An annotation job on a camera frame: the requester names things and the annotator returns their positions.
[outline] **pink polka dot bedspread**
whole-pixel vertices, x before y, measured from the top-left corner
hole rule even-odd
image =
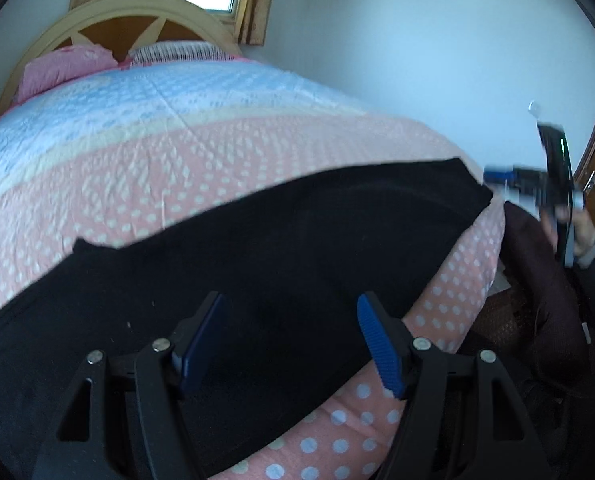
[[[373,114],[250,62],[170,63],[62,85],[0,119],[0,308],[77,237],[119,247],[316,171],[454,156],[481,178],[462,150],[423,124]],[[457,350],[493,282],[503,231],[495,196],[404,317],[414,335]],[[214,478],[368,478],[403,408],[371,362],[286,434]]]

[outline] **person's hand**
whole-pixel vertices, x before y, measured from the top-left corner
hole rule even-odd
[[[569,210],[566,207],[558,207],[555,209],[555,217],[560,222],[566,222],[569,219]],[[539,215],[542,229],[546,237],[555,249],[557,247],[557,228],[553,224],[551,215],[545,210],[540,210]],[[586,209],[573,210],[573,226],[575,227],[575,247],[573,253],[577,258],[584,256],[595,245],[595,226],[591,215]]]

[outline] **white lace pillow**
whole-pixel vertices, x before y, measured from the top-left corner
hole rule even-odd
[[[160,41],[129,52],[131,66],[148,66],[172,61],[207,61],[235,59],[208,41]]]

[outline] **bed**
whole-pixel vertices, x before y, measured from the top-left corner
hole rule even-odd
[[[12,107],[24,67],[38,56],[98,43],[123,61],[132,48],[167,40],[209,41],[234,59],[121,65]],[[243,59],[222,24],[193,4],[85,4],[28,50],[0,99],[0,308],[78,237],[120,247],[310,173],[455,156],[481,178],[462,150],[423,124]],[[503,201],[494,197],[405,317],[414,335],[457,350],[493,282],[503,230]],[[401,413],[369,364],[216,478],[368,478]]]

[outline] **metal screw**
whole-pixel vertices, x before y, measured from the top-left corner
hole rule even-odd
[[[104,358],[104,353],[101,350],[93,350],[86,356],[86,361],[90,365],[97,365]]]
[[[482,350],[480,352],[480,359],[485,363],[492,364],[495,363],[497,355],[495,355],[495,352],[492,350]]]
[[[153,347],[153,350],[155,350],[156,352],[164,352],[165,350],[168,350],[171,347],[171,342],[168,339],[162,337],[153,341],[153,344],[151,346]]]
[[[431,341],[426,339],[425,337],[416,337],[413,340],[413,346],[421,351],[430,350],[431,349]]]

